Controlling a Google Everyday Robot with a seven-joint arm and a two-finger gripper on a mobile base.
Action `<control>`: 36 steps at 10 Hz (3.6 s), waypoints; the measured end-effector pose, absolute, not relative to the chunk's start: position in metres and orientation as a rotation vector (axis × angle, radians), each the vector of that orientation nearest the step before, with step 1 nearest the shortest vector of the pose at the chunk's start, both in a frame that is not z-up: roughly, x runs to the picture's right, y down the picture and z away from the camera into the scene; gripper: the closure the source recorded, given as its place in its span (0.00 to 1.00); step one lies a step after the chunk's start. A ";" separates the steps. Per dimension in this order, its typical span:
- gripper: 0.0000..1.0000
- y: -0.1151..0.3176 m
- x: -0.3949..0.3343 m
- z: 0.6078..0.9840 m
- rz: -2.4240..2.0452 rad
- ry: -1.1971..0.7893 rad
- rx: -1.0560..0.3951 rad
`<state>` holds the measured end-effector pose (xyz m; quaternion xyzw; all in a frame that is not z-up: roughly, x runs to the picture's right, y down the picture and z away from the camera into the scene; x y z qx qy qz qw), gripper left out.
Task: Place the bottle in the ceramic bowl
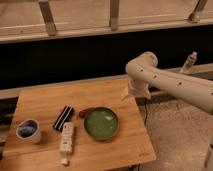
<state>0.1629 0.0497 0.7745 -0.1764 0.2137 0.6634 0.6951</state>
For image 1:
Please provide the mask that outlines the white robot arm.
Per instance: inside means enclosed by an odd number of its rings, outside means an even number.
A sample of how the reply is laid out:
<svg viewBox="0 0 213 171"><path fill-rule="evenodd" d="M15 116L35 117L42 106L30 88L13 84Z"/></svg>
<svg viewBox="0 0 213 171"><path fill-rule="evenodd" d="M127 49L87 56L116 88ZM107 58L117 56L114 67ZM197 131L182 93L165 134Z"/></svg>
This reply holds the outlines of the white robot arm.
<svg viewBox="0 0 213 171"><path fill-rule="evenodd" d="M128 84L122 98L150 99L149 87L153 86L213 115L213 81L161 70L157 65L158 58L150 51L129 61L125 66Z"/></svg>

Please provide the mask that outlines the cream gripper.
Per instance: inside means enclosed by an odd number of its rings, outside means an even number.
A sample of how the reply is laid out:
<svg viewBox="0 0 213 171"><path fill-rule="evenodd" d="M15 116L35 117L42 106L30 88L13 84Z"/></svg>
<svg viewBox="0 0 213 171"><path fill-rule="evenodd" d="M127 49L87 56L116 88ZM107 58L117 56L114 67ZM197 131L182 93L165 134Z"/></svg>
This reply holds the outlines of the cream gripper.
<svg viewBox="0 0 213 171"><path fill-rule="evenodd" d="M143 81L128 80L128 85L123 89L121 93L121 99L127 99L129 97L135 98L147 98L150 99L149 85Z"/></svg>

